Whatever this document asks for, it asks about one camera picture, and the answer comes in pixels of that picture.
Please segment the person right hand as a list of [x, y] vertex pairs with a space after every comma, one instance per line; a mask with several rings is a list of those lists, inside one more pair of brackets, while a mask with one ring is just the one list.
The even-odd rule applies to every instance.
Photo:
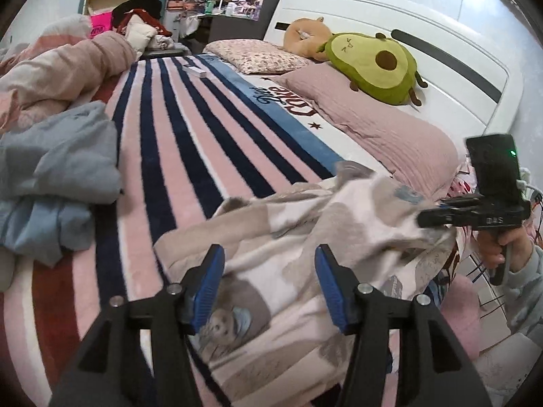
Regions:
[[506, 249], [510, 248], [510, 270], [520, 271], [530, 260], [534, 245], [524, 226], [501, 234], [480, 231], [477, 236], [479, 256], [487, 269], [495, 269], [506, 260]]

